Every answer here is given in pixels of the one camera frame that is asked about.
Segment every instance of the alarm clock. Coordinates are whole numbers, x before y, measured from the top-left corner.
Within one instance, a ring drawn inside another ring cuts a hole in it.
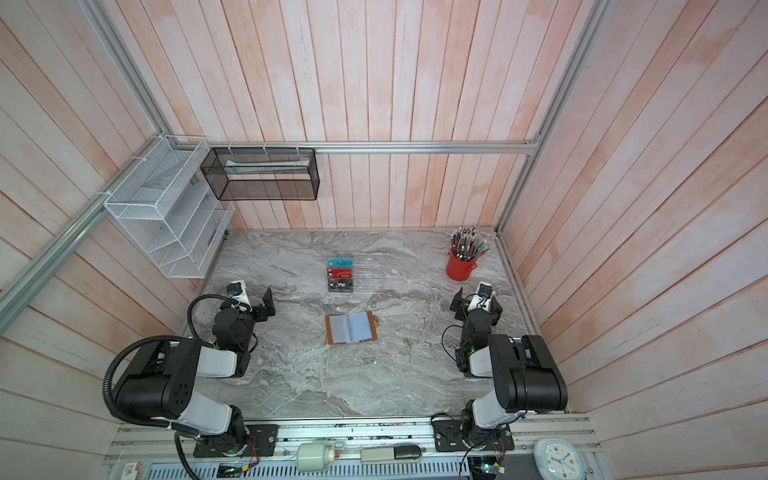
[[[534,445],[533,458],[544,480],[584,480],[581,456],[565,440],[539,440]]]

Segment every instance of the red pen holder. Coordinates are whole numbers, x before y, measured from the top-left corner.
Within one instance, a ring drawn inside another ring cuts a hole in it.
[[[451,280],[463,282],[469,278],[472,271],[477,268],[477,266],[477,259],[474,259],[471,262],[465,262],[456,258],[453,249],[451,249],[451,253],[448,255],[448,266],[445,268],[445,272],[451,277]]]

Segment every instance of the wood panel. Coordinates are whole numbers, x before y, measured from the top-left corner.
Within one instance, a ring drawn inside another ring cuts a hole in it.
[[[110,11],[117,8],[105,4]],[[132,14],[144,14],[140,3],[131,7]],[[190,27],[202,25],[199,11],[184,13]],[[131,18],[150,25],[146,15]],[[165,28],[165,40],[181,33],[178,25]],[[159,45],[157,38],[139,38],[141,43],[126,41],[129,51]],[[193,40],[195,53],[210,53],[204,38]],[[157,67],[164,61],[162,73],[175,79],[164,54],[155,48],[153,55],[151,61],[142,55],[139,68],[151,73],[148,62]],[[182,60],[175,58],[174,67]],[[183,66],[197,69],[194,60]],[[203,77],[206,88],[226,83],[220,71],[204,71]],[[163,93],[158,104],[170,124],[195,131],[197,119],[180,121],[171,107],[178,107],[180,98],[187,102],[190,84],[174,97],[172,83],[160,87],[154,75],[146,80],[153,92]],[[0,82],[0,288],[5,289],[155,132],[77,2],[2,3]],[[231,118],[240,122],[239,116]],[[210,119],[220,121],[217,114]],[[192,288],[165,279],[109,220],[102,221],[0,339],[0,456],[6,477],[93,476],[119,424],[101,400],[107,365],[136,339],[172,333]]]
[[[538,131],[594,0],[193,3],[106,2],[173,133],[460,141]],[[321,156],[317,202],[241,201],[233,227],[490,226],[516,160]]]
[[[504,233],[615,478],[768,464],[766,22],[764,0],[614,5]]]

